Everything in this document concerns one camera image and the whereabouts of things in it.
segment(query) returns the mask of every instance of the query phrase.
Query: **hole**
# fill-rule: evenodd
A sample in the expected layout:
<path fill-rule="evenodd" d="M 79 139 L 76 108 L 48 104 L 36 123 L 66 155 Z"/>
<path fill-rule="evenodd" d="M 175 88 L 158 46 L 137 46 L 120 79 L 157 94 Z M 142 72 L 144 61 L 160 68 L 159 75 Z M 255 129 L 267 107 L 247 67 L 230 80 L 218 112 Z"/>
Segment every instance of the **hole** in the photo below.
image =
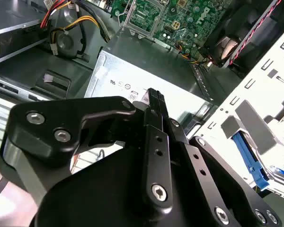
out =
<path fill-rule="evenodd" d="M 5 90 L 8 90 L 8 91 L 11 91 L 13 93 L 18 94 L 18 90 L 17 89 L 14 89 L 13 87 L 7 86 L 5 84 L 0 83 L 0 88 L 3 88 Z"/>
<path fill-rule="evenodd" d="M 33 101 L 39 101 L 39 99 L 36 96 L 28 95 L 28 98 Z"/>
<path fill-rule="evenodd" d="M 204 176 L 206 176 L 206 172 L 203 169 L 200 169 L 200 173 Z"/>
<path fill-rule="evenodd" d="M 159 155 L 159 156 L 163 156 L 163 152 L 160 151 L 159 149 L 156 149 L 156 154 Z"/>
<path fill-rule="evenodd" d="M 163 141 L 162 138 L 159 137 L 159 136 L 156 136 L 156 139 L 157 139 L 157 141 L 159 141 L 159 142 L 162 142 L 162 141 Z"/>
<path fill-rule="evenodd" d="M 34 114 L 34 115 L 32 115 L 32 119 L 33 119 L 34 121 L 39 121 L 39 120 L 40 120 L 40 117 L 39 117 L 37 114 Z"/>

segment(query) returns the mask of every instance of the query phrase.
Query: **capacitor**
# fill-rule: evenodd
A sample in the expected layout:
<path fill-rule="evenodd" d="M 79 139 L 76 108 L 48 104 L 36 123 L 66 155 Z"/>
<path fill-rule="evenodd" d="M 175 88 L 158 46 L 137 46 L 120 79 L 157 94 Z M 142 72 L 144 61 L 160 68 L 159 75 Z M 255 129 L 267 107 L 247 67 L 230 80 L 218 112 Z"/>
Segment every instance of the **capacitor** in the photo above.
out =
<path fill-rule="evenodd" d="M 195 13 L 198 13 L 198 12 L 200 12 L 200 7 L 198 7 L 198 6 L 195 6 L 195 7 L 194 7 L 194 12 L 195 12 Z"/>
<path fill-rule="evenodd" d="M 194 19 L 192 17 L 187 18 L 187 22 L 193 23 Z"/>

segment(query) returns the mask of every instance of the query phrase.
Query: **red and black cable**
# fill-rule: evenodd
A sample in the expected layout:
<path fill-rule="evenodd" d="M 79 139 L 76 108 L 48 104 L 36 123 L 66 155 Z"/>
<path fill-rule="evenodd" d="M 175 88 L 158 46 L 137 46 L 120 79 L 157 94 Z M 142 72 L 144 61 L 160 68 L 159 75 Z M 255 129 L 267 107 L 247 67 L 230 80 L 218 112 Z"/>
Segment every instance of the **red and black cable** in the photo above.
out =
<path fill-rule="evenodd" d="M 266 18 L 270 17 L 270 14 L 272 13 L 272 11 L 275 10 L 275 8 L 281 3 L 282 0 L 278 0 L 278 2 L 265 14 L 265 16 L 261 19 L 261 21 L 257 24 L 257 26 L 255 27 L 255 29 L 252 30 L 252 32 L 250 33 L 250 35 L 247 37 L 247 39 L 244 41 L 243 45 L 241 46 L 241 48 L 237 51 L 236 55 L 233 57 L 233 59 L 230 60 L 230 65 L 233 64 L 233 62 L 238 58 L 239 54 L 241 53 L 241 51 L 246 47 L 247 42 L 252 38 L 252 36 L 254 35 L 254 33 L 257 31 L 257 29 L 263 24 L 263 22 L 266 20 Z"/>
<path fill-rule="evenodd" d="M 51 15 L 51 13 L 57 8 L 59 7 L 60 5 L 64 4 L 68 2 L 68 0 L 56 0 L 53 5 L 49 8 L 49 10 L 47 11 L 45 17 L 43 18 L 43 21 L 41 22 L 41 25 L 40 27 L 43 28 L 47 25 L 47 22 L 49 20 L 49 17 Z"/>

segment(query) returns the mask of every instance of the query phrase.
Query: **blue drive latch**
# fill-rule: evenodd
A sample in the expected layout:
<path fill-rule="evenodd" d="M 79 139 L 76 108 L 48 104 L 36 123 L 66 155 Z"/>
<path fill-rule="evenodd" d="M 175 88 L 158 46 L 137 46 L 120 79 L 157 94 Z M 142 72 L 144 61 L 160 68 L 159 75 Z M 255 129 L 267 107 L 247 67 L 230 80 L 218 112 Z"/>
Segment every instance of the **blue drive latch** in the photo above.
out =
<path fill-rule="evenodd" d="M 255 160 L 252 156 L 249 146 L 245 143 L 242 134 L 237 132 L 233 137 L 233 141 L 236 143 L 238 150 L 244 160 L 244 163 L 251 173 L 256 185 L 262 190 L 269 186 L 269 183 L 265 180 L 263 174 L 261 173 L 262 166 L 259 161 Z"/>

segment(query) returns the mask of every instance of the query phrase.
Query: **yellow wire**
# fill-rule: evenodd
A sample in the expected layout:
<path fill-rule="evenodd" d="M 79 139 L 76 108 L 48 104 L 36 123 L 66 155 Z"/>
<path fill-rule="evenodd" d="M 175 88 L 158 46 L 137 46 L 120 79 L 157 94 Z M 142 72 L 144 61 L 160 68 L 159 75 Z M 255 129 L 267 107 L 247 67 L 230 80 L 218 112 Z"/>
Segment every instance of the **yellow wire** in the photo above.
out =
<path fill-rule="evenodd" d="M 67 29 L 75 24 L 77 24 L 78 22 L 80 21 L 84 21 L 84 20 L 90 20 L 91 22 L 93 22 L 97 27 L 99 27 L 98 23 L 96 22 L 96 20 L 91 17 L 91 16 L 83 16 L 83 17 L 80 17 L 79 19 L 75 20 L 74 22 L 72 22 L 71 24 L 67 25 L 64 29 Z"/>
<path fill-rule="evenodd" d="M 56 10 L 59 10 L 59 9 L 63 8 L 64 6 L 67 6 L 67 5 L 69 5 L 69 4 L 71 4 L 70 1 L 67 2 L 67 3 L 65 3 L 64 5 L 59 6 Z"/>
<path fill-rule="evenodd" d="M 71 26 L 73 26 L 73 25 L 75 25 L 75 24 L 77 24 L 77 23 L 79 23 L 81 21 L 85 21 L 85 20 L 89 20 L 89 21 L 93 22 L 99 28 L 98 23 L 96 22 L 96 20 L 93 17 L 91 17 L 91 16 L 82 16 L 82 17 L 78 18 L 77 20 L 75 20 L 74 22 L 72 22 L 71 24 L 67 25 L 66 27 L 58 27 L 58 29 L 63 31 L 65 29 L 67 29 L 67 28 L 69 28 L 69 27 L 71 27 Z M 57 31 L 53 32 L 52 40 L 54 39 L 56 32 Z"/>

